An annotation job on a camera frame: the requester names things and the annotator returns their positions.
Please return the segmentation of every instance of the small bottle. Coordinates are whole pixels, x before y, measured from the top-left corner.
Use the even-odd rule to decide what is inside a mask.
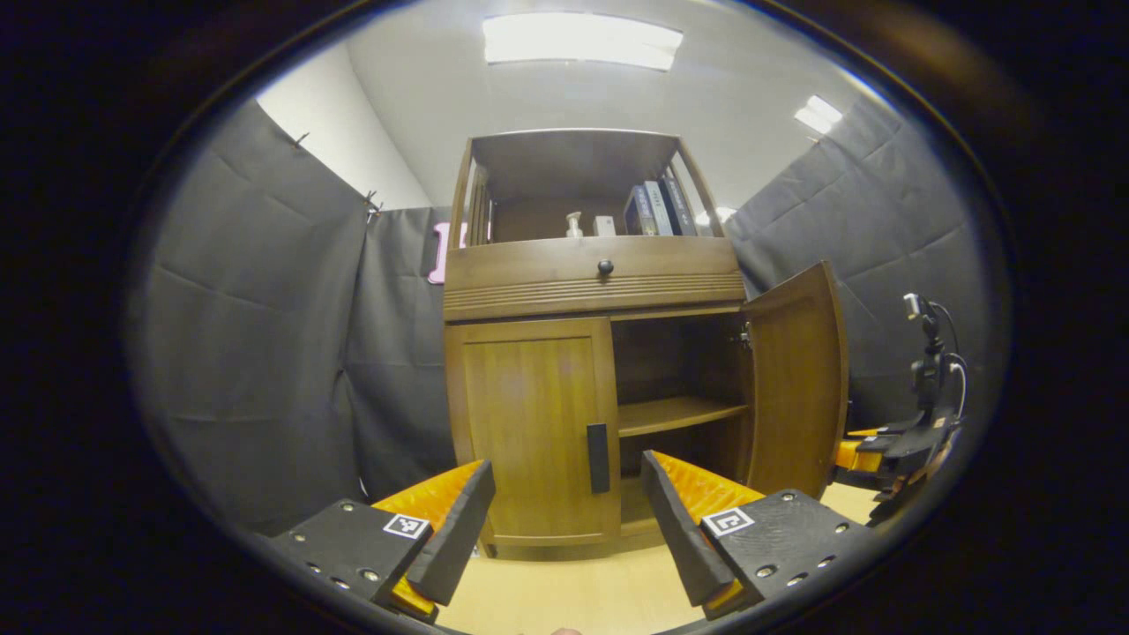
[[[580,238],[584,236],[584,230],[580,229],[580,212],[574,211],[564,216],[564,220],[568,220],[568,232],[564,232],[564,236],[568,238]]]

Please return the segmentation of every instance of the black fabric backdrop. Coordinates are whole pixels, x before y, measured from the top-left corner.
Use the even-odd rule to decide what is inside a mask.
[[[924,138],[860,104],[730,223],[751,295],[832,262],[859,426],[916,411],[910,290],[956,318],[970,406],[995,392],[986,324],[999,318],[957,192]],[[443,287],[426,280],[449,209],[366,219],[359,194],[251,102],[160,227],[141,302],[154,416],[216,505],[254,530],[455,464]]]
[[[729,221],[751,296],[819,260],[831,262],[857,428],[917,412],[909,368],[922,356],[925,336],[907,319],[902,296],[910,292],[940,303],[956,321],[971,366],[969,412],[987,418],[998,392],[1008,342],[988,340],[990,325],[1006,316],[990,293],[973,226],[982,202],[949,174],[917,129],[860,101]],[[956,391],[960,380],[948,385]]]
[[[443,286],[427,281],[447,208],[385,211],[368,226],[344,369],[358,463],[380,498],[455,467],[443,364]]]
[[[368,219],[255,102],[209,140],[157,232],[141,348],[152,416],[231,520],[275,533],[455,466],[426,280],[448,218]]]
[[[365,214],[254,102],[159,227],[143,299],[155,416],[213,503],[281,531],[360,497],[341,383]]]

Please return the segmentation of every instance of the ceiling light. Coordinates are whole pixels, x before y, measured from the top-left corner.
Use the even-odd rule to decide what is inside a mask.
[[[826,134],[831,130],[831,122],[815,114],[815,111],[799,108],[795,118],[820,134]]]
[[[822,116],[823,119],[830,121],[831,123],[838,122],[843,118],[843,113],[839,112],[838,108],[831,104],[821,99],[817,95],[812,95],[807,98],[807,107],[815,111],[815,114]]]
[[[831,127],[843,118],[843,113],[819,96],[812,95],[807,98],[807,104],[793,116],[820,134],[826,134]]]
[[[537,12],[487,18],[487,63],[530,60],[618,62],[667,71],[682,33],[628,18]]]

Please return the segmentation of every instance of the pink sign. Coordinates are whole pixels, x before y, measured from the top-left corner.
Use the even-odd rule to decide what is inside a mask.
[[[441,285],[447,277],[447,242],[450,240],[450,223],[438,223],[435,232],[439,234],[439,249],[435,254],[435,269],[427,275],[427,281],[432,285]],[[463,223],[463,230],[460,232],[458,249],[466,246],[466,224]]]

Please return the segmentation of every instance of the cabinet door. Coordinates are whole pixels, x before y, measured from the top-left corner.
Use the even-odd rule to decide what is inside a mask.
[[[620,454],[610,321],[448,327],[446,354],[458,461],[493,461],[497,494],[483,540],[570,545],[618,536]],[[598,428],[589,430],[601,425],[603,437]],[[602,440],[595,463],[589,462],[589,434]],[[599,487],[601,480],[607,485]]]
[[[742,313],[753,368],[747,484],[819,498],[847,418],[847,339],[830,264],[793,276]]]

